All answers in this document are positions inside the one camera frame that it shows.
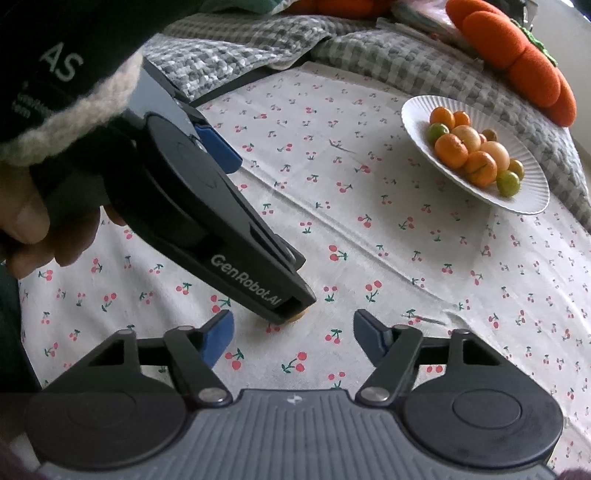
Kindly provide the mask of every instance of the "mandarin orange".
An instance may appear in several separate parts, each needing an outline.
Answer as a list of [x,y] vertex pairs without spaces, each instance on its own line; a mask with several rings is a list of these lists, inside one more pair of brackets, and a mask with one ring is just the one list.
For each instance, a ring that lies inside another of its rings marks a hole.
[[456,119],[449,108],[438,106],[431,112],[429,124],[443,124],[448,127],[449,130],[453,130],[456,126]]
[[453,118],[456,121],[456,127],[459,125],[472,126],[470,116],[466,112],[453,112]]
[[468,155],[462,172],[467,181],[484,188],[496,180],[496,162],[490,154],[479,150]]
[[453,134],[445,134],[437,139],[435,153],[439,161],[452,170],[461,168],[468,158],[468,149]]

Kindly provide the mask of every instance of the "metal screw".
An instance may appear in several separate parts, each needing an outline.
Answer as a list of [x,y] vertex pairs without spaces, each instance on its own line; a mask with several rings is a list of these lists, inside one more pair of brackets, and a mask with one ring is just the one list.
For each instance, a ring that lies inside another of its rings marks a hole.
[[202,402],[214,404],[226,400],[228,392],[218,387],[204,388],[198,396]]
[[361,398],[372,403],[381,403],[390,398],[390,392],[382,387],[366,387],[361,391]]

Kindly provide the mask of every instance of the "gray gripper base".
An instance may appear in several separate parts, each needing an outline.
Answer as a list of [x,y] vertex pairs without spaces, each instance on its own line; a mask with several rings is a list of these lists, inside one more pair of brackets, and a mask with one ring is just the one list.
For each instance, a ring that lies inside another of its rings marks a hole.
[[245,390],[232,406],[203,410],[184,437],[150,460],[111,472],[52,464],[51,480],[551,480],[538,465],[496,475],[438,463],[387,411],[344,390]]

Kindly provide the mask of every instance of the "gray checkered blanket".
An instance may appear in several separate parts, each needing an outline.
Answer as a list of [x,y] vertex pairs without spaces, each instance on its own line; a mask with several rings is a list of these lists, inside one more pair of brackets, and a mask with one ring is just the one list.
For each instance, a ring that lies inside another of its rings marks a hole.
[[544,170],[550,190],[587,231],[591,205],[567,129],[486,73],[403,34],[320,16],[199,14],[168,26],[146,57],[190,99],[267,65],[287,69],[303,54],[370,76],[410,95],[442,95],[473,105],[516,132]]
[[322,40],[372,25],[321,16],[197,14],[169,25],[144,54],[193,100],[261,66],[288,69]]

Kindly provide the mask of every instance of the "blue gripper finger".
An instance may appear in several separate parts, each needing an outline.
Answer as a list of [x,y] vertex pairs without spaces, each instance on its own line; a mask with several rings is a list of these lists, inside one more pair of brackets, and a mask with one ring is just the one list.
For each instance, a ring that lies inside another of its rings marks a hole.
[[222,310],[198,330],[203,333],[199,354],[213,368],[234,337],[234,315],[230,310]]
[[193,124],[201,143],[224,173],[236,172],[242,165],[242,157],[209,124]]
[[394,343],[392,329],[364,309],[357,310],[353,315],[353,334],[375,367]]

